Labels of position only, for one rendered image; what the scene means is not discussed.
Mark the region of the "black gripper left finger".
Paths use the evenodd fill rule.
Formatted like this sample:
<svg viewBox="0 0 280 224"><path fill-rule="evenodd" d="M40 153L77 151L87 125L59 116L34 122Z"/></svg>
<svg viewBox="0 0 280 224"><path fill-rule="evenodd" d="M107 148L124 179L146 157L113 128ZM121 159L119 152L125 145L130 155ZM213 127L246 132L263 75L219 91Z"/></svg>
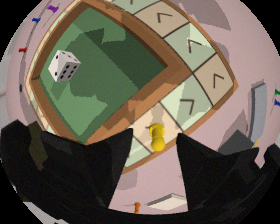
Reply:
<svg viewBox="0 0 280 224"><path fill-rule="evenodd" d="M83 173L91 186L93 196L100 206L108 208L112 201L116 185L123 175L125 161L129 156L133 139L133 128L124 129L115 136L83 145L69 141L65 137L52 135L51 132L40 132L40 139L48 157L67 165L73 171Z"/></svg>

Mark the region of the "yellow pawn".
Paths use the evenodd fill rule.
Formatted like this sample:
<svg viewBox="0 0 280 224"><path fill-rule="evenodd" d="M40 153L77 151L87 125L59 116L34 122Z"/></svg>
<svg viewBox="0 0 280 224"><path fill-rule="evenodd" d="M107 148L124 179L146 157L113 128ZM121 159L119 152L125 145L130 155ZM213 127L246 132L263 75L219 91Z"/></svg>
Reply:
<svg viewBox="0 0 280 224"><path fill-rule="evenodd" d="M152 137L152 151L163 151L165 148L163 125L161 125L161 123L153 123L151 127L149 127L149 135Z"/></svg>

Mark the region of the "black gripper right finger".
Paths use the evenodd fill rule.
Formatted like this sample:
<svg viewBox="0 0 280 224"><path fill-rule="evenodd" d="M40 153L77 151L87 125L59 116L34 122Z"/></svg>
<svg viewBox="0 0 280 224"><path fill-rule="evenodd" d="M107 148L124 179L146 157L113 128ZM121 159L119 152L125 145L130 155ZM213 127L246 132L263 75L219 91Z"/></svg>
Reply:
<svg viewBox="0 0 280 224"><path fill-rule="evenodd" d="M188 210L204 208L204 202L225 183L234 169L254 161L260 152L257 147L225 156L181 132L177 133L176 148Z"/></svg>

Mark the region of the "white die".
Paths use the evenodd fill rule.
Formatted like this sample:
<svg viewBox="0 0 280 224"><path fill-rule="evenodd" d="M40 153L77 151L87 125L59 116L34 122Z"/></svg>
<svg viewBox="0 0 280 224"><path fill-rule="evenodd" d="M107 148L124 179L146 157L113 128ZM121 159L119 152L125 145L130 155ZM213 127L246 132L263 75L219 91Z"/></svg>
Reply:
<svg viewBox="0 0 280 224"><path fill-rule="evenodd" d="M79 68L80 61L73 56L72 52L60 51L56 52L54 59L48 69L55 81L71 80L73 73Z"/></svg>

